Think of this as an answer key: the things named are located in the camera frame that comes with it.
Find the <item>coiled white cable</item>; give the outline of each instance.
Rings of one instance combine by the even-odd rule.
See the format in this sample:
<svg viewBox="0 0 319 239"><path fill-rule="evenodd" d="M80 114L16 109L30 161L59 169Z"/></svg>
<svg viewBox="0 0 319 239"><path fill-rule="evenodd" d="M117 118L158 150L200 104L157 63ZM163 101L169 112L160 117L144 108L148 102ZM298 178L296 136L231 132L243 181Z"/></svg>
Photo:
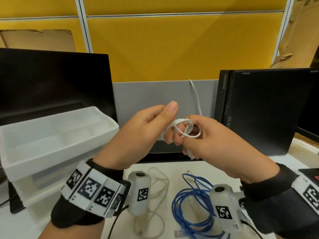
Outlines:
<svg viewBox="0 0 319 239"><path fill-rule="evenodd" d="M165 178L162 178L162 177L155 177L155 176L151 176L151 187L158 181L162 181L165 185L162 189L160 189L159 191L156 191L152 194L150 194L150 198L151 199L154 199L154 198L157 198L159 197L160 195L164 194L162 199L159 201L157 207L155 208L154 211L152 211L150 208L147 209L147 212L151 213L151 216L150 218L147 220L146 224L143 226L142 229L140 230L137 230L136 227L135 227L135 223L136 223L136 217L134 218L134 231L137 235L139 235L141 238L143 239L157 239L159 238L163 233L164 233L164 230L165 230L165 222L164 222L164 218L159 215L157 213L157 210L159 209L160 205L163 203L164 199L166 198L166 195L168 193L168 187L169 187L169 178L161 171L159 171L157 168L155 167L151 167L149 170L148 170L148 174L150 174L150 170L151 169L156 169L159 173L161 173ZM162 221L162 224L163 224L163 228L162 230L155 236L153 237L147 237L145 235L143 235L143 233L145 232L145 230L147 229L147 227L149 226L149 223L151 222L152 218L154 217L154 215L157 215L161 221Z"/></svg>
<svg viewBox="0 0 319 239"><path fill-rule="evenodd" d="M193 81L192 80L189 80L190 84L192 85L194 91L196 92L196 98L197 98L197 107L198 107L198 110L199 110L199 114L202 116L202 111L201 111L201 108L200 108L200 103L199 103L199 98L198 98L198 93L197 93L197 90L195 88L195 85L193 84ZM188 123L188 125L186 126L185 128L185 131L182 132L180 129L178 129L178 125L181 124L181 123ZM165 140L165 135L166 135L166 132L171 129L172 127L174 127L176 130L178 130L181 134L182 134L182 137L190 137L190 138L197 138L201 135L201 130L200 130L200 127L199 127L199 133L195 136L191 136L189 135L193 128L194 128L194 124L193 124L193 121L191 119L183 119L183 118L180 118L180 119L177 119L177 120L174 120L167 128L165 131L162 132L161 134L161 139L162 140ZM187 155L190 157L191 160L193 160L195 157L194 155L192 154L192 152L187 149Z"/></svg>

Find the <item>fingernail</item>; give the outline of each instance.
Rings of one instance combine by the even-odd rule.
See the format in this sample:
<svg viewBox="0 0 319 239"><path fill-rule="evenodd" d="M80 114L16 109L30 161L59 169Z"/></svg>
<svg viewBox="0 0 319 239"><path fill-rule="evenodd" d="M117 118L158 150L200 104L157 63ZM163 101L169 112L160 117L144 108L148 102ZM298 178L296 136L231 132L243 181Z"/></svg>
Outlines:
<svg viewBox="0 0 319 239"><path fill-rule="evenodd" d="M167 105L167 109L171 112L175 112L178 109L178 104L176 101L171 101L168 105Z"/></svg>

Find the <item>ventilation grille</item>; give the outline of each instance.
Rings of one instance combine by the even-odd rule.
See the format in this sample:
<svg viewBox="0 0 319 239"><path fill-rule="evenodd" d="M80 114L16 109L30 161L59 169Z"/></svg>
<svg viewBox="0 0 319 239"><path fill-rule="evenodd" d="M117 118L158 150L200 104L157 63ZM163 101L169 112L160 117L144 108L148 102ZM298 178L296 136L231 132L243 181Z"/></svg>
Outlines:
<svg viewBox="0 0 319 239"><path fill-rule="evenodd" d="M230 125L232 124L232 117L233 116L228 116L227 125L226 125L226 127L228 127L228 128L230 128Z"/></svg>

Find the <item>white desk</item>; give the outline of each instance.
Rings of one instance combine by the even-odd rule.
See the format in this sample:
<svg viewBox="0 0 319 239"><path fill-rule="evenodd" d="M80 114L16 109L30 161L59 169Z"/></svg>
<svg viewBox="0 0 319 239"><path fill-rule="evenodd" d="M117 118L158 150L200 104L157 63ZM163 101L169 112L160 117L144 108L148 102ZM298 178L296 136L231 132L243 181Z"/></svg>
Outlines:
<svg viewBox="0 0 319 239"><path fill-rule="evenodd" d="M285 164L291 169L307 168L306 165L299 162L291 155L272 157L272 159L275 162ZM180 190L188 187L188 185L182 179L182 173L190 170L194 175L206 178L213 185L228 184L232 186L235 192L239 191L239 186L241 185L239 179L230 178L221 170L214 168L204 161L135 164L125 171L124 177L126 177L130 172L136 170L147 172L150 167L156 167L160 171L164 172L170 179L170 186L167 197L158 210L158 213L165 220L165 232L160 238L165 239L174 238L174 230L179 229L179 225L174 220L171 212L171 204L175 195ZM151 209L155 208L159 199L160 198L156 198L150 201ZM133 231L133 219L133 216L124 211L116 222L111 238L139 238ZM113 221L114 218L106 219L102 239L107 238ZM154 216L150 224L150 229L153 230L150 235L157 234L157 232L161 230L161 226L162 224L160 219L157 216ZM36 239L39 235L40 231L38 230L37 226L34 224L26 210L23 210L16 215L11 215L8 205L0 208L1 239ZM257 237L247 235L245 238ZM275 236L273 234L267 236L263 235L263 238L275 239Z"/></svg>

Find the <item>yellow partition wall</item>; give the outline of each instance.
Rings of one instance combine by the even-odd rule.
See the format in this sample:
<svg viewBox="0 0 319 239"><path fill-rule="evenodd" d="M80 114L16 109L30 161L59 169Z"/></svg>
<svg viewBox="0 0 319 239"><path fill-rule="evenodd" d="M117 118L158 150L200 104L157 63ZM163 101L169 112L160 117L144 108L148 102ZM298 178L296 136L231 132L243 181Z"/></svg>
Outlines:
<svg viewBox="0 0 319 239"><path fill-rule="evenodd" d="M69 15L78 15L75 0L0 0L0 18Z"/></svg>
<svg viewBox="0 0 319 239"><path fill-rule="evenodd" d="M113 82L218 79L221 69L269 68L282 13L88 19Z"/></svg>
<svg viewBox="0 0 319 239"><path fill-rule="evenodd" d="M75 49L77 52L86 52L80 21L78 18L61 18L61 19L39 19L39 20L14 20L2 21L0 19L0 29L32 29L32 30L70 30L74 39Z"/></svg>
<svg viewBox="0 0 319 239"><path fill-rule="evenodd" d="M287 0L83 0L87 15L284 10Z"/></svg>

